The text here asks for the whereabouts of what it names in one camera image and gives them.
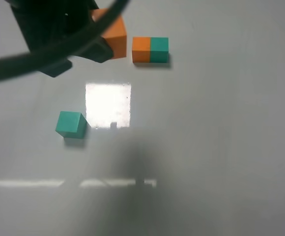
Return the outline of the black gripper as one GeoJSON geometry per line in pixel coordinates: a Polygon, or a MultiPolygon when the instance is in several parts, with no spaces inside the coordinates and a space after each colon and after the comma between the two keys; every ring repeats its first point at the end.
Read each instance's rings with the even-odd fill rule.
{"type": "MultiPolygon", "coordinates": [[[[8,0],[7,3],[30,52],[57,43],[93,23],[89,12],[99,8],[94,0],[8,0]]],[[[114,52],[103,37],[98,37],[74,56],[104,63],[114,57],[114,52]]],[[[71,68],[72,62],[64,59],[39,72],[55,78],[71,68]]]]}

